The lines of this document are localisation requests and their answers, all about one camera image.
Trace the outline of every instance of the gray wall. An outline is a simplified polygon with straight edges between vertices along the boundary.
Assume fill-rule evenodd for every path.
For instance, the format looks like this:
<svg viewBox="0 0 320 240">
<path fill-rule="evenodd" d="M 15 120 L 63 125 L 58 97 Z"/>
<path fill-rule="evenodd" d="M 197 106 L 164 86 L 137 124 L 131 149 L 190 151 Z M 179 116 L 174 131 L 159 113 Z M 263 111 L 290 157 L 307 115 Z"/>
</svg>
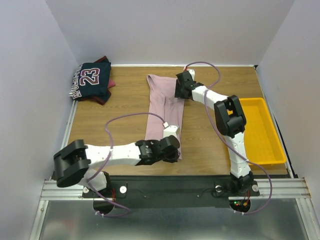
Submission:
<svg viewBox="0 0 320 240">
<path fill-rule="evenodd" d="M 258 77 L 292 165 L 320 218 L 320 1 L 296 0 L 266 51 Z"/>
<path fill-rule="evenodd" d="M 77 67 L 43 0 L 0 7 L 0 239 L 29 239 L 53 171 Z"/>
<path fill-rule="evenodd" d="M 258 64 L 294 0 L 46 0 L 78 62 Z"/>
</svg>

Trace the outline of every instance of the table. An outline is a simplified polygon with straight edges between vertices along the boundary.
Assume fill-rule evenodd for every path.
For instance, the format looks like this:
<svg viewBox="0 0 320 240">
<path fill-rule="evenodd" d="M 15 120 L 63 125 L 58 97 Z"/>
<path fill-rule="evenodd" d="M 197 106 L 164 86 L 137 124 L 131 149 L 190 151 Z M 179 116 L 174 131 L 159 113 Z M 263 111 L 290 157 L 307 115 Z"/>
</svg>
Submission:
<svg viewBox="0 0 320 240">
<path fill-rule="evenodd" d="M 212 67 L 193 67 L 195 80 L 208 86 L 218 74 Z M 263 97 L 256 71 L 253 67 L 220 67 L 220 83 L 212 90 L 239 98 Z M 108 146 L 109 137 L 105 123 L 120 115 L 149 110 L 149 85 L 147 75 L 175 77 L 182 67 L 112 67 L 111 78 L 116 86 L 111 88 L 105 105 L 95 101 L 80 101 L 77 105 L 69 143 L 83 139 L 85 144 Z M 143 140 L 147 115 L 126 117 L 109 125 L 115 145 L 125 145 Z M 105 168 L 110 175 L 228 175 L 230 160 L 228 150 L 213 130 L 205 107 L 192 100 L 184 104 L 181 130 L 182 160 L 176 163 L 157 162 L 150 166 L 115 165 Z M 264 165 L 273 175 L 287 174 L 284 164 Z M 264 174 L 251 167 L 256 175 Z"/>
</svg>

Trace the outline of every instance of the yellow bin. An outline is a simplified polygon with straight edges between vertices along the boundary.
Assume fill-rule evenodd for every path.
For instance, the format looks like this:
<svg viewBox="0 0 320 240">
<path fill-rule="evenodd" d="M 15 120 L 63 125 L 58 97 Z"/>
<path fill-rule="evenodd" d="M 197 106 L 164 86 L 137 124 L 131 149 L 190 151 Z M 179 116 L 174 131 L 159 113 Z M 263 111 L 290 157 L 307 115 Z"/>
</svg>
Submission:
<svg viewBox="0 0 320 240">
<path fill-rule="evenodd" d="M 283 164 L 284 150 L 263 98 L 240 99 L 246 125 L 244 145 L 247 158 L 256 164 Z"/>
</svg>

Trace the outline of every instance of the white baseboard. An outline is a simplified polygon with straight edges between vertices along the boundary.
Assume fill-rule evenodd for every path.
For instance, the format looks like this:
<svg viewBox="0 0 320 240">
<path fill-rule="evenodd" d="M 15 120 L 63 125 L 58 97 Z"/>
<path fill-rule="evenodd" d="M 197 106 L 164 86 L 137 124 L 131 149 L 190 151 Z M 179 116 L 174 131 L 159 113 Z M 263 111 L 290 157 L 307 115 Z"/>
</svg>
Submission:
<svg viewBox="0 0 320 240">
<path fill-rule="evenodd" d="M 186 64 L 111 64 L 111 67 L 184 67 Z M 216 67 L 253 67 L 254 65 L 215 65 Z M 210 67 L 206 64 L 195 64 L 192 67 Z"/>
</svg>

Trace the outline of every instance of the pile of clothes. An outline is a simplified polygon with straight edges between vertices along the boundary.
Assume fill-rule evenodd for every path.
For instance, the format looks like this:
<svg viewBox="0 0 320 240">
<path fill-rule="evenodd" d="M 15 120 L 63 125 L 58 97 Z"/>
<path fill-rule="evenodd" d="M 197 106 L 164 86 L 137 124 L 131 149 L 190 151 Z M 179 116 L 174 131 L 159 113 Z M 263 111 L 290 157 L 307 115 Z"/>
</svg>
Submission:
<svg viewBox="0 0 320 240">
<path fill-rule="evenodd" d="M 106 56 L 95 62 L 81 64 L 75 71 L 69 96 L 74 100 L 94 100 L 104 105 L 111 96 L 109 88 L 116 83 L 110 79 L 111 63 Z"/>
</svg>

